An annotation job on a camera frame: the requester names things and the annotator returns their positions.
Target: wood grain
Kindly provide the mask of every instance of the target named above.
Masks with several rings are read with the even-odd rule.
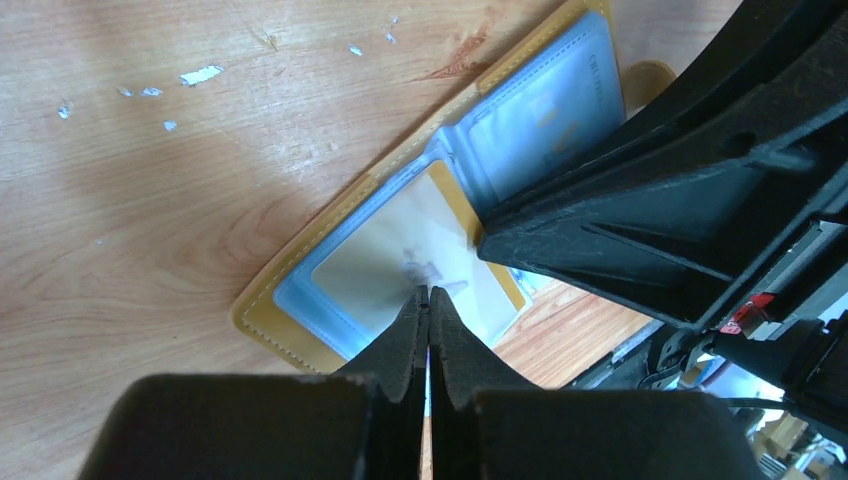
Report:
[[[678,69],[735,6],[682,3],[617,0],[622,62]],[[109,406],[143,375],[293,372],[227,324],[233,299],[381,152],[557,5],[4,2],[0,478],[73,476]],[[180,84],[206,65],[225,71]],[[142,98],[144,87],[163,93]],[[566,322],[594,332],[572,335],[560,307],[576,315],[577,302],[592,302],[562,295],[546,293],[542,303],[559,307],[532,317],[546,333],[528,317],[499,349],[540,383],[630,328],[618,325],[629,313],[607,306]]]

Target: screw hole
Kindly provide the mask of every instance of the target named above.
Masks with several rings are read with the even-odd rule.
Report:
[[[722,142],[718,152],[726,158],[740,158],[751,153],[756,143],[757,136],[753,133],[739,132]]]

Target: cable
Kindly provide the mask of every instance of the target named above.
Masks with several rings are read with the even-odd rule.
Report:
[[[762,408],[765,410],[788,410],[789,404],[765,398],[722,398],[728,408]]]

